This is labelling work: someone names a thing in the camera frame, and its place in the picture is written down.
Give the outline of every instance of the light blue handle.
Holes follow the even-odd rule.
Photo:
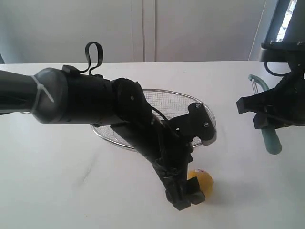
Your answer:
[[[277,155],[282,151],[282,145],[274,128],[262,129],[265,147],[268,153]]]
[[[255,80],[256,83],[258,83],[264,91],[269,90],[268,85],[265,83],[264,80],[259,78],[256,75],[249,75],[249,80]],[[266,128],[262,129],[262,134],[265,142],[265,147],[268,153],[277,155],[282,151],[282,145],[280,142],[280,139],[278,138],[276,131],[274,128]]]

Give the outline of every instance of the metal rim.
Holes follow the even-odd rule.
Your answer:
[[[192,96],[189,96],[189,95],[187,95],[187,94],[183,94],[183,93],[179,93],[179,92],[173,92],[173,91],[169,91],[169,90],[149,89],[149,88],[146,88],[146,89],[143,89],[143,91],[149,91],[149,92],[165,92],[165,93],[170,93],[170,94],[178,94],[178,95],[181,95],[181,96],[184,96],[184,97],[193,99],[193,100],[195,100],[196,102],[203,104],[204,107],[205,107],[205,108],[209,111],[209,113],[211,114],[211,118],[213,119],[212,121],[213,121],[214,127],[216,128],[216,119],[215,119],[214,114],[212,113],[211,109],[210,109],[205,103],[203,103],[202,101],[200,101],[199,99],[196,99],[196,98],[194,98],[194,97],[192,97]],[[124,148],[124,149],[128,149],[128,150],[131,150],[131,151],[136,151],[132,146],[127,146],[127,145],[124,145],[124,144],[119,143],[119,142],[115,142],[115,141],[113,141],[113,140],[110,140],[110,139],[108,139],[108,138],[102,136],[99,132],[97,132],[97,131],[95,130],[95,127],[94,127],[93,125],[91,125],[91,128],[92,128],[92,130],[94,131],[94,133],[95,133],[97,136],[99,136],[100,138],[106,140],[107,142],[109,142],[109,143],[111,143],[111,144],[113,144],[113,145],[116,145],[116,146],[118,146],[118,147]],[[199,143],[193,145],[193,148],[196,148],[196,147],[198,147],[198,146],[200,146],[200,145],[202,145],[201,142],[199,142]]]

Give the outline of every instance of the black cable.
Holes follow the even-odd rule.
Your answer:
[[[279,74],[279,73],[274,73],[274,72],[272,72],[272,71],[268,68],[268,62],[265,62],[265,69],[266,69],[266,71],[267,71],[269,74],[274,75],[274,76],[284,77],[284,76],[287,76],[287,75],[290,74],[290,72],[289,72],[289,73],[284,73],[284,74]]]
[[[159,111],[157,108],[154,108],[153,106],[151,106],[152,107],[152,109],[158,114],[158,115],[160,115],[165,121],[168,121],[168,119],[165,117],[165,115],[163,115],[162,113],[161,113],[161,111]]]

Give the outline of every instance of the white wall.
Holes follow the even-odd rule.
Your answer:
[[[20,47],[16,53],[22,53],[25,63],[85,62],[84,48],[89,41],[103,45],[105,62],[140,62],[142,24],[132,24],[141,16],[137,12],[132,14],[136,2],[141,0],[1,2],[0,14],[5,17],[10,33],[15,35],[12,44],[2,43]],[[7,56],[3,53],[7,62],[20,61]]]
[[[264,4],[265,0],[156,0],[156,60],[248,60]]]

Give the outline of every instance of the white table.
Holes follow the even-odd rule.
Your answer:
[[[61,66],[0,69],[35,74]],[[270,87],[278,82],[262,63],[105,63],[95,73],[189,94],[210,106],[217,141],[195,149],[189,166],[213,176],[212,196],[177,211],[140,154],[110,145],[89,125],[43,125],[10,114],[0,116],[1,229],[304,228],[305,128],[278,130],[283,151],[273,156],[253,127],[254,114],[237,112],[236,101],[253,94],[248,74],[263,76]]]

